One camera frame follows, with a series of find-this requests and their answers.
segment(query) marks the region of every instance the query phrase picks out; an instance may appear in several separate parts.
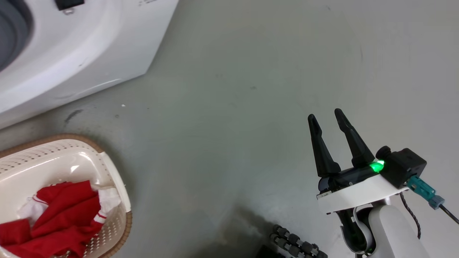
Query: white stripe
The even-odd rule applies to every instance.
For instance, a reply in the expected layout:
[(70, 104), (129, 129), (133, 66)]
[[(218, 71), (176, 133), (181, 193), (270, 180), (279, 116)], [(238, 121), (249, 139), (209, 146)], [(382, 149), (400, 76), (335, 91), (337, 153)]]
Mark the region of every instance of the white stripe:
[(47, 208), (48, 204), (34, 195), (18, 210), (17, 214), (21, 219), (29, 219), (29, 223), (32, 226)]
[(95, 222), (98, 222), (100, 224), (104, 224), (105, 223), (105, 219), (102, 218), (101, 216), (99, 216), (99, 214), (97, 214), (95, 217), (94, 217), (94, 221)]

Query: washing machine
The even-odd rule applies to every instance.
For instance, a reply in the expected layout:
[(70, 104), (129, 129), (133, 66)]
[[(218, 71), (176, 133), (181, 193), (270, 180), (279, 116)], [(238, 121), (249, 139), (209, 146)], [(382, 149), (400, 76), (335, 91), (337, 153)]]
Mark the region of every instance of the washing machine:
[(0, 0), (0, 128), (146, 73), (178, 0)]

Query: teal connector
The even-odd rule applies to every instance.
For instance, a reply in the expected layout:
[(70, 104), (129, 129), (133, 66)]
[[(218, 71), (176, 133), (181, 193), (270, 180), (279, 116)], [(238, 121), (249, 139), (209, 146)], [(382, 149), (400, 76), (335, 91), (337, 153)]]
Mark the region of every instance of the teal connector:
[(435, 189), (433, 189), (430, 185), (420, 179), (418, 176), (412, 176), (406, 186), (411, 189), (413, 192), (420, 195), (426, 201), (429, 202), (430, 207), (434, 210), (438, 209), (440, 204), (445, 202), (441, 196), (436, 195)]

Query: plastic laundry basket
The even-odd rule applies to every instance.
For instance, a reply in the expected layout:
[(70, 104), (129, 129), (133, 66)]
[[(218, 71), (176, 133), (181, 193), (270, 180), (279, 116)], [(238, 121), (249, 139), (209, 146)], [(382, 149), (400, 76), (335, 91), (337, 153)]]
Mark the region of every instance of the plastic laundry basket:
[[(56, 135), (0, 152), (0, 223), (18, 219), (18, 209), (42, 187), (85, 180), (101, 187), (115, 186), (120, 194), (121, 204), (109, 214), (84, 253), (86, 258), (112, 256), (131, 230), (129, 197), (110, 157), (81, 135)], [(0, 247), (0, 258), (15, 257)]]

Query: concrete floor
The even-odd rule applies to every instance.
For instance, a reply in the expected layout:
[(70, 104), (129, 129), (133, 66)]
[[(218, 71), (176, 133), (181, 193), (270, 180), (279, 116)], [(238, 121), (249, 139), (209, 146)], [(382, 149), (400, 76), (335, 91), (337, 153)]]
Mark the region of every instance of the concrete floor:
[[(445, 146), (458, 140), (439, 142), (434, 124), (445, 125), (440, 135), (454, 135), (448, 128), (459, 121), (450, 111), (451, 105), (457, 110), (457, 84), (440, 91), (423, 87), (432, 79), (413, 67), (430, 69), (421, 61), (428, 52), (422, 47), (431, 45), (402, 55), (404, 41), (385, 46), (378, 41), (384, 37), (365, 34), (358, 16), (345, 15), (357, 8), (326, 2), (332, 4), (181, 1), (145, 76), (1, 130), (0, 146), (64, 132), (101, 144), (127, 185), (134, 215), (131, 235), (115, 257), (252, 257), (274, 223), (317, 243), (331, 258), (352, 257), (337, 216), (317, 206), (307, 116), (316, 115), (342, 168), (351, 166), (351, 153), (334, 118), (337, 107), (373, 152), (408, 146), (421, 149), (433, 161), (430, 168), (446, 168), (437, 157), (453, 161)], [(378, 17), (378, 10), (367, 19)], [(376, 47), (389, 53), (380, 57)], [(414, 84), (421, 87), (415, 96)], [(422, 123), (432, 109), (444, 115)], [(67, 120), (75, 111), (81, 112)], [(448, 194), (457, 181), (456, 173), (442, 177)], [(444, 218), (415, 196), (407, 200), (422, 213), (421, 224)], [(448, 223), (426, 225), (424, 245), (436, 257), (454, 252), (455, 233), (442, 233), (444, 246), (435, 242), (436, 230), (447, 231)]]

